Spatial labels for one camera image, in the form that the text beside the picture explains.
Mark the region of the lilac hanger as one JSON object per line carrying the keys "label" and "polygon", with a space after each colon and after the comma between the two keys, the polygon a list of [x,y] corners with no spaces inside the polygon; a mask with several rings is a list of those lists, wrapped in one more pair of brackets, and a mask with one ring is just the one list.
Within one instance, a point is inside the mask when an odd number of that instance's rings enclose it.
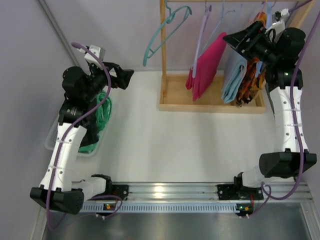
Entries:
{"label": "lilac hanger", "polygon": [[202,18],[201,26],[200,26],[200,31],[198,35],[198,40],[197,40],[197,45],[196,45],[196,50],[195,50],[195,55],[194,55],[194,60],[193,60],[193,65],[192,65],[192,78],[194,79],[197,75],[197,64],[198,64],[198,58],[199,58],[199,53],[200,53],[200,46],[203,38],[203,34],[206,28],[206,24],[208,22],[209,15],[212,11],[212,6],[207,6],[207,1],[205,1],[205,6],[204,6],[204,15]]}

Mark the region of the light blue hanger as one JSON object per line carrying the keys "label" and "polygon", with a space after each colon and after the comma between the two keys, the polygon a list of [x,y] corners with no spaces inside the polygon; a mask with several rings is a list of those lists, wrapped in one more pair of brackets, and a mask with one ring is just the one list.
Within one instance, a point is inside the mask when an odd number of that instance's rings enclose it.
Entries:
{"label": "light blue hanger", "polygon": [[219,22],[216,24],[216,26],[214,27],[214,29],[211,31],[211,34],[209,36],[209,38],[207,39],[207,41],[205,42],[204,46],[202,47],[200,54],[203,54],[204,51],[209,47],[209,45],[213,42],[213,37],[215,36],[215,33],[219,30],[222,22],[224,21],[224,18],[232,13],[233,14],[233,20],[236,19],[238,17],[238,15],[240,14],[242,8],[243,8],[243,4],[240,3],[239,6],[235,9],[230,9],[228,11],[225,11],[225,0],[222,1],[221,4],[221,14],[219,17]]}

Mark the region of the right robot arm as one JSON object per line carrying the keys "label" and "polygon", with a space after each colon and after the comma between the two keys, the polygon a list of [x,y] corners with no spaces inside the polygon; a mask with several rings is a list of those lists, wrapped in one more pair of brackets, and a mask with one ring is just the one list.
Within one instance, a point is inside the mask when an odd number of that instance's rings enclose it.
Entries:
{"label": "right robot arm", "polygon": [[246,60],[258,59],[265,65],[265,81],[273,103],[276,141],[273,152],[260,156],[258,165],[234,178],[240,190],[259,189],[276,179],[295,178],[317,163],[303,134],[301,96],[303,75],[299,69],[308,38],[296,27],[266,29],[260,21],[223,40]]}

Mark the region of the teal hanger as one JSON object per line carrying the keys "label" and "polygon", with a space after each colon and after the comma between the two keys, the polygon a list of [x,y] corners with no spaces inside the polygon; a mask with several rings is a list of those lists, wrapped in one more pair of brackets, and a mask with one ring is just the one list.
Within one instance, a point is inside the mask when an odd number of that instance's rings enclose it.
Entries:
{"label": "teal hanger", "polygon": [[[190,6],[183,5],[175,10],[168,4],[169,0],[160,0],[159,8],[160,8],[160,25],[152,35],[149,40],[142,59],[142,65],[144,67],[147,66],[148,60],[152,58],[158,50],[165,46],[166,42],[172,37],[172,35],[182,26],[182,24],[193,14],[193,11]],[[183,18],[180,23],[167,35],[166,34],[166,26],[170,25],[176,18],[178,12],[184,11]],[[153,48],[153,44],[156,38],[160,36],[160,43],[157,47]]]}

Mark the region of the pink trousers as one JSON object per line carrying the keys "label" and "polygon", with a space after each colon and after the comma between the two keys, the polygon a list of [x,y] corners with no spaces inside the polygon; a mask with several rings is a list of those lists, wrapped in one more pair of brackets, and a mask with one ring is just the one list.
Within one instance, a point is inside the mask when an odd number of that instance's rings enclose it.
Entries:
{"label": "pink trousers", "polygon": [[226,35],[226,32],[221,32],[198,58],[197,65],[189,70],[185,87],[192,91],[193,102],[199,99],[213,82],[226,49],[227,43],[223,40]]}

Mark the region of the green trousers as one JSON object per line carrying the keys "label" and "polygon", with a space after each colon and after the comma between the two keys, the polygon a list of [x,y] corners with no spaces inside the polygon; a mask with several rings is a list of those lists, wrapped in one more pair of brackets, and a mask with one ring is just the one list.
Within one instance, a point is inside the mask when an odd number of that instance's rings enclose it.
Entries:
{"label": "green trousers", "polygon": [[95,150],[98,148],[98,144],[100,143],[101,137],[104,133],[104,130],[109,122],[112,113],[112,100],[108,97],[104,103],[96,110],[96,126],[97,126],[97,137],[98,142],[87,144],[85,146],[81,146],[78,150],[80,154],[93,154]]}

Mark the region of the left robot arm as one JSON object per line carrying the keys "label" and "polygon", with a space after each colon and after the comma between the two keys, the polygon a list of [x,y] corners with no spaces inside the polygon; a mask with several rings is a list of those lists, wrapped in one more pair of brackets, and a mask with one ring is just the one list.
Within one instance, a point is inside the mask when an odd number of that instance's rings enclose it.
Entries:
{"label": "left robot arm", "polygon": [[99,141],[96,111],[98,95],[104,87],[125,90],[134,74],[113,62],[105,62],[106,72],[90,63],[89,74],[72,66],[62,74],[64,102],[59,110],[56,142],[46,173],[38,187],[30,190],[30,198],[44,209],[76,215],[83,203],[100,194],[111,193],[111,178],[94,174],[89,180],[72,183],[72,171],[81,147]]}

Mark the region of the black trousers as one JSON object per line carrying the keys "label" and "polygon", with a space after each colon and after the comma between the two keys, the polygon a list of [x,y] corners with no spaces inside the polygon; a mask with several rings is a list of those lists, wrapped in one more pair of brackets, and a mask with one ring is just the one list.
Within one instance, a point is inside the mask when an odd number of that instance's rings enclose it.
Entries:
{"label": "black trousers", "polygon": [[87,147],[96,144],[99,141],[96,111],[80,121],[80,125],[86,128],[86,134],[83,137],[80,147]]}

